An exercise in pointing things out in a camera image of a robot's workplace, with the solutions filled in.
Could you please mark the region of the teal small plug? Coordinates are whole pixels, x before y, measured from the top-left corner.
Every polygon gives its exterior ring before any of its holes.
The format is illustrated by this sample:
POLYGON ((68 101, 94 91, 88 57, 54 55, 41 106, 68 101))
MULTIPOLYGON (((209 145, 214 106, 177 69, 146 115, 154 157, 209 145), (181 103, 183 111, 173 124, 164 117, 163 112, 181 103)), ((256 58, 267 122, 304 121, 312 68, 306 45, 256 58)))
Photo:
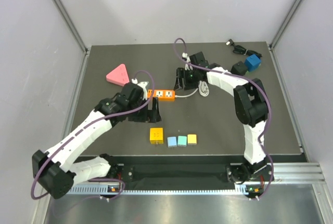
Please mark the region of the teal small plug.
POLYGON ((187 136, 178 136, 177 137, 177 146, 186 147, 187 146, 187 136))

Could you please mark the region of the yellow cube adapter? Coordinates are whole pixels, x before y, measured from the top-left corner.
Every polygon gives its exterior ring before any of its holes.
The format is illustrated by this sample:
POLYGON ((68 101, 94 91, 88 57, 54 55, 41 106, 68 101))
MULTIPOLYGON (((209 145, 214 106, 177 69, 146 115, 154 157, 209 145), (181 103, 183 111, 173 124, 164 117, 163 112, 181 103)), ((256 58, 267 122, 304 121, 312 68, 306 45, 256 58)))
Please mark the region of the yellow cube adapter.
POLYGON ((149 141, 151 144, 163 144, 164 143, 163 128, 162 127, 151 128, 149 132, 149 141))

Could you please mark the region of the blue cube adapter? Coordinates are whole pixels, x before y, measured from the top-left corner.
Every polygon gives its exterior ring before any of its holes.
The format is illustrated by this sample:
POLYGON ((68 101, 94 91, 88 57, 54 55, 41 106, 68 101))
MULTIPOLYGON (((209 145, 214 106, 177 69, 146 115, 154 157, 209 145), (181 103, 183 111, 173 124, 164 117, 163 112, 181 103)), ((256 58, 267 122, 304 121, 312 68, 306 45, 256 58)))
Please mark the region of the blue cube adapter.
POLYGON ((256 70, 261 64, 261 59, 257 55, 248 56, 245 60, 245 66, 248 72, 256 70))

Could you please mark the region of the light blue small plug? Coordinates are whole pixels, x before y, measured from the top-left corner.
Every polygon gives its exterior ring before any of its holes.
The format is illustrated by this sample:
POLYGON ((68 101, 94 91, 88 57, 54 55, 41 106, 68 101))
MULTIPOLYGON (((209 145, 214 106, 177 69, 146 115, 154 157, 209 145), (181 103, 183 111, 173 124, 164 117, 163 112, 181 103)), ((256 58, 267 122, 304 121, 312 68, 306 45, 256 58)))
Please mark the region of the light blue small plug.
POLYGON ((168 148, 177 147, 177 138, 176 137, 167 137, 168 148))

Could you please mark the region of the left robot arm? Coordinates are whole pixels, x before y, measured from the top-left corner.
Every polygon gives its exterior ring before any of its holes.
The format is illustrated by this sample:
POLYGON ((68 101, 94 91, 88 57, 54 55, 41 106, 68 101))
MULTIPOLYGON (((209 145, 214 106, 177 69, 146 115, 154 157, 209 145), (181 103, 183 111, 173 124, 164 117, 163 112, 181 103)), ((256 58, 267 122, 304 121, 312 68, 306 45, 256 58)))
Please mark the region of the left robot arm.
POLYGON ((112 98, 102 99, 87 118, 62 141, 32 155, 33 185, 40 184, 54 199, 66 195, 78 183, 98 177, 114 180, 118 168, 103 154, 86 162, 77 158, 101 135, 118 123, 161 121, 158 98, 148 92, 148 82, 132 80, 112 98))

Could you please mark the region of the pink triangular socket board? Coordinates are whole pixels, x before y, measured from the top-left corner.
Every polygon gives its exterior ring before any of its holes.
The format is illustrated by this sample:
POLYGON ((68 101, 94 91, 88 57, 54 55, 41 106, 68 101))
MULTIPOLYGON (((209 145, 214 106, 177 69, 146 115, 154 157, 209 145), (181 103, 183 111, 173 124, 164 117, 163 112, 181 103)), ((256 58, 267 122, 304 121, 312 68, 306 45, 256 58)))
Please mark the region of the pink triangular socket board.
POLYGON ((125 84, 129 83, 130 80, 125 64, 120 64, 111 72, 109 72, 106 75, 106 81, 119 86, 124 86, 125 84))

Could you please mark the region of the black cube adapter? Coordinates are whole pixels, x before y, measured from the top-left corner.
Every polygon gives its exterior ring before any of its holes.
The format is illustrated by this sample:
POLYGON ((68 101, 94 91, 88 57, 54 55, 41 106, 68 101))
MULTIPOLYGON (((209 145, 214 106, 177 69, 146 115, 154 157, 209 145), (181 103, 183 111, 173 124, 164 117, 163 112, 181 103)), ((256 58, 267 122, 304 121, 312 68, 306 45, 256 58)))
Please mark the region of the black cube adapter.
POLYGON ((244 76, 247 73, 247 71, 248 71, 247 66, 242 61, 240 61, 232 66, 230 72, 235 75, 244 76))

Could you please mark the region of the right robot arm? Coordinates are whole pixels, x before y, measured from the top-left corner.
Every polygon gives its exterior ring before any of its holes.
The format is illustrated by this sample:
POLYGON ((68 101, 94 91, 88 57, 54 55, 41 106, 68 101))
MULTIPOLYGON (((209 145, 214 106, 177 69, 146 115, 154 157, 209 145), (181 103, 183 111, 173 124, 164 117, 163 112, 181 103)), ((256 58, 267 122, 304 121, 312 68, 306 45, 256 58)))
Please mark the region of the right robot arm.
POLYGON ((178 55, 185 63, 177 70, 176 89, 190 89, 202 83, 216 86, 234 98, 235 113, 245 135, 245 162, 232 170, 230 178, 255 180, 272 159, 264 148, 264 134, 271 123, 271 105, 259 79, 250 80, 233 74, 218 64, 209 64, 202 52, 178 55))

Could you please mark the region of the orange power strip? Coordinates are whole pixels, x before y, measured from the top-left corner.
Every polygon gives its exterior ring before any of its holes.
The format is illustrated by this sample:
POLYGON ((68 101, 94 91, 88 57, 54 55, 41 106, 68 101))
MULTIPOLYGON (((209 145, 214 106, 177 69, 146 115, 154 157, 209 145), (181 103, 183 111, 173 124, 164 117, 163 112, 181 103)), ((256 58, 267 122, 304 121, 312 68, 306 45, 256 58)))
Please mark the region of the orange power strip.
MULTIPOLYGON (((148 90, 148 97, 152 95, 152 90, 148 90)), ((175 101, 175 91, 174 90, 154 90, 153 97, 158 98, 159 101, 175 101)))

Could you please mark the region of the yellow small plug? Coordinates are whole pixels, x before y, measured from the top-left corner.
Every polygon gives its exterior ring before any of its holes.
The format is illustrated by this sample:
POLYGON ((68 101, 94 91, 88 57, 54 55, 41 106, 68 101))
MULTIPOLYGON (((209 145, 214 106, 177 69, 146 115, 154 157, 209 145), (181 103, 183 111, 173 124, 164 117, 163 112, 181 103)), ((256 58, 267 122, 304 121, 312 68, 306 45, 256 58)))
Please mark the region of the yellow small plug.
POLYGON ((188 134, 187 135, 187 144, 188 145, 196 145, 197 144, 197 135, 196 134, 188 134))

